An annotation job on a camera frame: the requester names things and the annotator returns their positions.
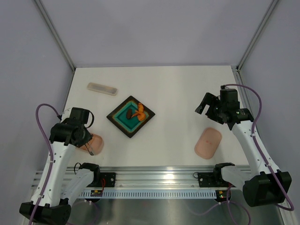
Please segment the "metal food tongs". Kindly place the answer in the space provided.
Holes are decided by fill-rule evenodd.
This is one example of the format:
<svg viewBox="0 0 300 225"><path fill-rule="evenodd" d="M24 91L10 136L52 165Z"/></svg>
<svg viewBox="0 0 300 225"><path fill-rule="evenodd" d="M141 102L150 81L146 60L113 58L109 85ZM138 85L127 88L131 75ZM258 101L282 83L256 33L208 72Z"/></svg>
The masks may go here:
<svg viewBox="0 0 300 225"><path fill-rule="evenodd" d="M94 156L93 148L91 147L91 145L87 143L87 144L85 144L84 146L85 146L86 150L88 151L88 153L89 153L91 156Z"/></svg>

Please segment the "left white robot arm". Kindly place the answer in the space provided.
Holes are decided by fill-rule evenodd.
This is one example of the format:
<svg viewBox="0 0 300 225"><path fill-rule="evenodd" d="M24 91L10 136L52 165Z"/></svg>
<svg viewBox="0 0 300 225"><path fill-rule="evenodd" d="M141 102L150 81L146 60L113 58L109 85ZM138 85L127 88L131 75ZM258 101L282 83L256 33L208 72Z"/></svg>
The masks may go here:
<svg viewBox="0 0 300 225"><path fill-rule="evenodd" d="M51 129L49 156L39 185L29 202L21 204L19 212L29 224L65 225L79 194L88 186L101 182L100 168L83 163L76 176L62 187L66 168L76 148L87 144L92 134L84 125L58 123Z"/></svg>

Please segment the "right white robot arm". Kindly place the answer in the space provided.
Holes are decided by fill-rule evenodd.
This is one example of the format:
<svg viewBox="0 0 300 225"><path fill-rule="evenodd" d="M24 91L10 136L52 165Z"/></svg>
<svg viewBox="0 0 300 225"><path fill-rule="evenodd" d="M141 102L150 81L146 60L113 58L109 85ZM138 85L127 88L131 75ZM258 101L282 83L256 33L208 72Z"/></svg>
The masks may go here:
<svg viewBox="0 0 300 225"><path fill-rule="evenodd" d="M289 172L280 171L270 158L253 128L251 112L240 107L237 90L221 89L219 96L207 92L195 112L201 114L206 105L209 106L206 116L219 124L227 124L235 135L251 170L247 174L233 163L217 164L212 177L214 183L223 186L228 182L241 190L250 207L283 203L292 178Z"/></svg>

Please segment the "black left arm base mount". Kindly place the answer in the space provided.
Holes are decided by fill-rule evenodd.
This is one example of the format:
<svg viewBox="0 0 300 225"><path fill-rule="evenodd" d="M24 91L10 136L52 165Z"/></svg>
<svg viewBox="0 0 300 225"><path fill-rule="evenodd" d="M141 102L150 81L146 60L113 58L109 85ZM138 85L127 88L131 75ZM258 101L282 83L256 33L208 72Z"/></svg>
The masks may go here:
<svg viewBox="0 0 300 225"><path fill-rule="evenodd" d="M116 182L115 172L101 172L96 177L92 173L92 182L87 186L87 188L114 188Z"/></svg>

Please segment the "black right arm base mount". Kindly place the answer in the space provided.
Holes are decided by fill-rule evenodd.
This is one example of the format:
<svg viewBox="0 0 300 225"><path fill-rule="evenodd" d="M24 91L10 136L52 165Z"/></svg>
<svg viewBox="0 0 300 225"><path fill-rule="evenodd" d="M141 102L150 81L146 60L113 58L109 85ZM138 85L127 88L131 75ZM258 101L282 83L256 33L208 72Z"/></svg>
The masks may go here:
<svg viewBox="0 0 300 225"><path fill-rule="evenodd" d="M213 172L194 172L193 177L198 180L200 188L227 188L228 183L216 178Z"/></svg>

